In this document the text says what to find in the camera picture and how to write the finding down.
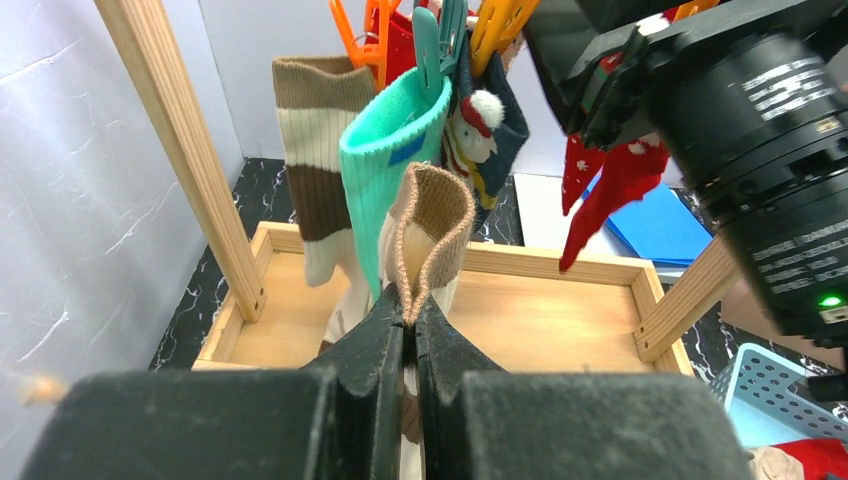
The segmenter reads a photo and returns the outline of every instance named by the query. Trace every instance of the light blue basket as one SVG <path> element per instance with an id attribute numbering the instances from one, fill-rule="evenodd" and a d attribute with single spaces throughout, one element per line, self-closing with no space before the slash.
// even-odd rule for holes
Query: light blue basket
<path id="1" fill-rule="evenodd" d="M 848 443 L 848 423 L 790 391 L 804 373 L 804 367 L 746 343 L 733 363 L 710 382 L 743 447 L 808 438 L 839 438 Z"/>

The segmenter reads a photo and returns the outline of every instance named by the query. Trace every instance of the wooden base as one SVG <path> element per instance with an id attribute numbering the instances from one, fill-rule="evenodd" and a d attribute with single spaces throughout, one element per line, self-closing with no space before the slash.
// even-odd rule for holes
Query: wooden base
<path id="1" fill-rule="evenodd" d="M 227 296 L 196 369 L 298 368 L 313 359 L 346 285 L 337 274 L 320 288 L 303 279 L 297 227 L 260 223 L 251 243 L 268 300 L 247 323 Z M 565 275 L 556 252 L 473 243 L 448 320 L 513 372 L 648 372 L 691 375 L 682 344 L 644 363 L 634 340 L 662 296 L 652 264 L 582 256 Z"/>

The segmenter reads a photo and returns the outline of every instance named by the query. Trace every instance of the black marble surface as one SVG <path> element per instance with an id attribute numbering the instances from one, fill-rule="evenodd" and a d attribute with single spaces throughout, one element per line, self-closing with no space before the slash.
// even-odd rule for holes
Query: black marble surface
<path id="1" fill-rule="evenodd" d="M 297 223 L 281 160 L 248 159 L 233 189 L 233 200 L 251 238 L 260 221 Z M 524 245 L 512 177 L 507 180 L 498 205 L 472 240 Z M 150 369 L 191 368 L 226 294 L 224 275 L 206 247 L 150 362 Z"/>
<path id="2" fill-rule="evenodd" d="M 686 191 L 676 190 L 678 198 L 701 220 L 697 200 Z M 248 159 L 233 192 L 233 198 L 248 236 L 252 237 L 262 220 L 296 223 L 289 198 L 285 164 L 280 160 Z M 510 178 L 497 208 L 473 239 L 509 245 L 524 245 L 515 186 Z M 186 287 L 180 305 L 150 363 L 152 370 L 191 368 L 212 326 L 215 312 L 227 293 L 221 269 L 207 247 Z M 830 369 L 808 357 L 775 345 L 721 321 L 720 305 L 714 306 L 683 336 L 692 367 L 698 377 L 709 382 L 727 366 L 739 346 L 757 343 L 803 365 L 811 374 Z M 848 409 L 833 406 L 848 418 Z"/>

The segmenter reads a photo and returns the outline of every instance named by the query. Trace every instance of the blue paper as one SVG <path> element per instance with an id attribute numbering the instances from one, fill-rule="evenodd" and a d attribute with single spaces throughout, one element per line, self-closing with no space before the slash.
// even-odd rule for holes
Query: blue paper
<path id="1" fill-rule="evenodd" d="M 595 187 L 596 176 L 583 193 Z M 633 253 L 662 266 L 688 267 L 712 237 L 664 183 L 613 213 L 605 224 Z"/>

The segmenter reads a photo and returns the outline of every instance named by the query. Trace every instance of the turquoise sock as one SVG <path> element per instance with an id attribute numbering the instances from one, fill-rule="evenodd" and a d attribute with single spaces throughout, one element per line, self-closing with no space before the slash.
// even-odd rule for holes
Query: turquoise sock
<path id="1" fill-rule="evenodd" d="M 378 93 L 339 140 L 339 167 L 356 255 L 372 299 L 380 295 L 380 229 L 397 198 L 406 166 L 439 160 L 453 86 L 444 78 L 438 99 L 428 101 L 418 75 L 418 68 L 413 68 Z"/>

